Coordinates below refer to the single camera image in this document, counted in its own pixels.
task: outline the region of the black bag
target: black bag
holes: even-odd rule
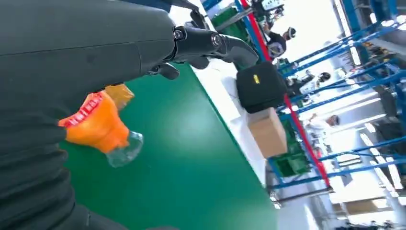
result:
[[[287,87],[276,67],[263,62],[238,72],[237,93],[241,106],[252,114],[283,104]]]

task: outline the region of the green conveyor belt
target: green conveyor belt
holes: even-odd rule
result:
[[[131,230],[273,230],[267,193],[192,69],[169,81],[128,82],[135,98],[121,112],[145,145],[131,164],[114,169],[89,147],[61,143],[78,202]]]

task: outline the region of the plastic bottle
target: plastic bottle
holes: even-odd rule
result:
[[[142,134],[124,125],[105,91],[89,94],[79,111],[60,120],[59,125],[67,129],[67,141],[97,148],[114,168],[131,162],[144,142]]]
[[[126,107],[134,98],[134,93],[124,84],[107,86],[104,91],[113,99],[118,111]]]

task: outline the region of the cardboard box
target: cardboard box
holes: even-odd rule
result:
[[[264,158],[287,153],[286,133],[274,108],[254,114],[249,119],[249,129]]]

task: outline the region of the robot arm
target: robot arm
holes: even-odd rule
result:
[[[107,85],[177,77],[169,61],[257,60],[238,39],[115,0],[0,0],[0,28],[0,229],[124,229],[75,203],[58,121]]]

